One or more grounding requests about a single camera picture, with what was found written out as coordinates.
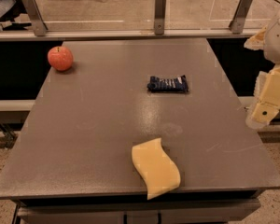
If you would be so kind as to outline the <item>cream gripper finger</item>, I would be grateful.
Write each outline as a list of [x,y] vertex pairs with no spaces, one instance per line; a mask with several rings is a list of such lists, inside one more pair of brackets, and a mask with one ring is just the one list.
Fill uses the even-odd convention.
[[264,50],[264,36],[266,30],[267,27],[264,26],[255,35],[249,37],[244,43],[244,47],[251,50]]
[[254,100],[247,111],[246,125],[260,129],[270,124],[280,111],[280,64],[257,76]]

